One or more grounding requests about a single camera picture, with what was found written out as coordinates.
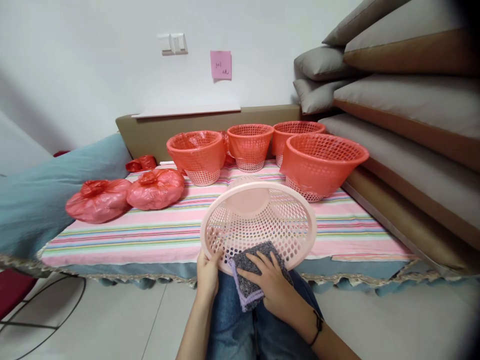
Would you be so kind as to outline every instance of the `pink sticky note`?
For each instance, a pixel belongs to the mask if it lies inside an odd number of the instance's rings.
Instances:
[[[232,79],[232,53],[230,51],[210,51],[211,77]]]

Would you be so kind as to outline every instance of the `person's left hand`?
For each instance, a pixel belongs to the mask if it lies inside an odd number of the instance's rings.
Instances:
[[[201,299],[213,300],[219,291],[219,261],[224,252],[217,251],[209,260],[203,249],[196,261],[196,294]]]

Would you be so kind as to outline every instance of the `pink striped cloth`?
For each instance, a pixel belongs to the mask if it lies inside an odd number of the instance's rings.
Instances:
[[[163,162],[160,168],[175,168]],[[195,262],[200,251],[200,225],[210,204],[234,179],[246,173],[224,167],[220,179],[206,187],[185,181],[180,201],[163,210],[132,209],[103,224],[75,221],[39,252],[46,265],[124,265],[130,263]],[[274,160],[254,174],[265,181],[284,183]],[[139,174],[127,177],[135,181]],[[307,259],[332,257],[341,261],[398,261],[416,257],[339,188],[332,196],[311,204],[317,237]]]

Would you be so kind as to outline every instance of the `purple cloth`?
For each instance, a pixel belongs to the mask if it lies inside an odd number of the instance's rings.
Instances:
[[[271,241],[263,242],[247,250],[244,250],[241,253],[236,254],[235,256],[230,258],[230,260],[228,261],[228,265],[230,265],[231,267],[233,279],[235,280],[235,286],[238,292],[238,297],[240,298],[241,310],[244,313],[255,309],[255,307],[262,301],[265,296],[263,290],[258,285],[254,284],[253,282],[247,280],[246,278],[240,276],[237,273],[238,267],[250,273],[254,273],[257,275],[262,274],[259,268],[253,262],[251,262],[246,255],[252,254],[254,256],[257,256],[257,251],[264,254],[268,259],[270,259],[270,252],[272,252],[276,257],[278,264],[280,265],[283,276],[285,277],[285,279],[288,280],[290,284],[293,284],[287,268],[285,267],[283,259],[280,257],[277,249],[275,249],[275,246]]]

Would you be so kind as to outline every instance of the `tiled floor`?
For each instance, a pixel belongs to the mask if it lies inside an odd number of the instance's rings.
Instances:
[[[81,289],[79,279],[62,280],[36,297],[15,320],[58,325]],[[470,322],[478,314],[479,295],[479,284],[472,280],[453,287],[416,286],[385,297],[333,288],[317,295],[317,300],[326,321],[362,359],[442,360],[460,359]],[[174,359],[194,297],[195,291],[181,283],[157,283],[140,290],[88,280],[70,318],[24,359]],[[0,332],[0,359],[17,359],[51,333],[6,327]]]

